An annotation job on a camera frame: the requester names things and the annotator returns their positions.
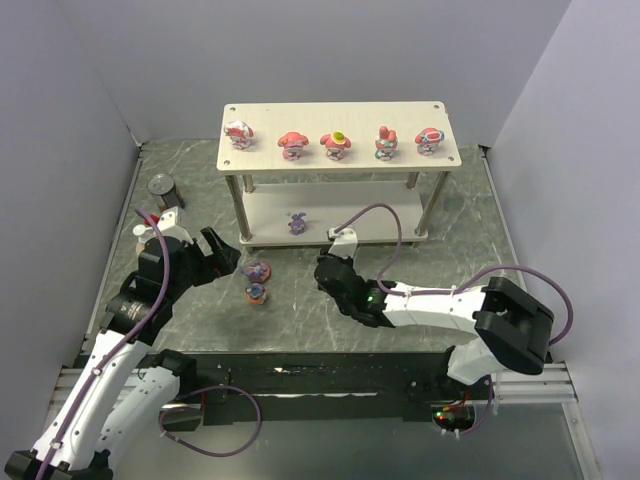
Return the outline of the purple spotted toy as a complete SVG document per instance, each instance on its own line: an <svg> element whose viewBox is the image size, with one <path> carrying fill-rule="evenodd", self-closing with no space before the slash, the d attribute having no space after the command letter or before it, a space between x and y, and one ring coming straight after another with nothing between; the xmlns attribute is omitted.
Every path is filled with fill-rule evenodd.
<svg viewBox="0 0 640 480"><path fill-rule="evenodd" d="M271 267L264 261L244 264L240 271L251 283L264 283L271 276Z"/></svg>

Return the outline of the pink white toy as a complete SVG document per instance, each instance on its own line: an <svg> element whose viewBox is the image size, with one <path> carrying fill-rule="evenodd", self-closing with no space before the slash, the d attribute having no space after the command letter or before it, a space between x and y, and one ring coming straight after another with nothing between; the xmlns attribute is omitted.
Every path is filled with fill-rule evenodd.
<svg viewBox="0 0 640 480"><path fill-rule="evenodd" d="M240 120L225 123L223 132L230 139L232 147L237 150L249 148L254 137L253 129Z"/></svg>

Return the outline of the pink toy yellow hat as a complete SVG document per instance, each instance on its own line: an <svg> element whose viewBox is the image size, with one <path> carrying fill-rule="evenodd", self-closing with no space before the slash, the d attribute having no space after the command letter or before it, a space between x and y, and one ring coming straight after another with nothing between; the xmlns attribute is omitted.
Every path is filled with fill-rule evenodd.
<svg viewBox="0 0 640 480"><path fill-rule="evenodd" d="M351 140L342 132L334 131L323 135L320 144L326 148L326 156L333 160L342 160L345 151L351 147Z"/></svg>

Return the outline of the red bunny ear toy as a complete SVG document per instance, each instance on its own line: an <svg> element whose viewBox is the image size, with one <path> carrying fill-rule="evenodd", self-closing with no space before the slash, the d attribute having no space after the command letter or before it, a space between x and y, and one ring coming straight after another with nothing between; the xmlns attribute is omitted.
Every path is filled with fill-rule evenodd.
<svg viewBox="0 0 640 480"><path fill-rule="evenodd" d="M375 157L381 161L389 161L397 148L398 138L395 130L381 126L375 140Z"/></svg>

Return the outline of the pink blue goggles toy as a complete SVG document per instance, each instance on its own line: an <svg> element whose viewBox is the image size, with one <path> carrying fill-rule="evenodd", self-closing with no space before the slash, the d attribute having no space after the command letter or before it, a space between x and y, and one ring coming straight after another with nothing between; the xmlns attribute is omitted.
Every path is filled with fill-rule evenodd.
<svg viewBox="0 0 640 480"><path fill-rule="evenodd" d="M431 156L435 153L439 144L444 140L445 134L442 130L427 127L419 132L414 138L416 151L423 156Z"/></svg>

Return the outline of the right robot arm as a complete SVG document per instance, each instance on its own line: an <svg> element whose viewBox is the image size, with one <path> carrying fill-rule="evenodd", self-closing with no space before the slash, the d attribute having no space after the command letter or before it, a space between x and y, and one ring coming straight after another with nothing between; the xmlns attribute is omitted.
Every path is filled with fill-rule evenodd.
<svg viewBox="0 0 640 480"><path fill-rule="evenodd" d="M446 376L464 385L502 370L539 375L544 370L554 314L511 280L492 277L484 286L453 293L401 282L366 280L353 261L333 255L318 260L318 288L339 311L371 328L437 327L471 334L453 347Z"/></svg>

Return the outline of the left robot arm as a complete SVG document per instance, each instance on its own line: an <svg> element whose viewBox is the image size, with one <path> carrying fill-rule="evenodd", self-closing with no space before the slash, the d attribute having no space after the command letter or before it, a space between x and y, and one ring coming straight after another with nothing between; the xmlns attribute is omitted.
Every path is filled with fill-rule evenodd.
<svg viewBox="0 0 640 480"><path fill-rule="evenodd" d="M204 254L185 235L152 238L138 266L108 303L89 359L63 407L29 450L15 451L12 479L110 479L125 450L161 407L196 383L196 361L163 351L133 390L121 393L173 306L190 288L232 274L241 257L211 228Z"/></svg>

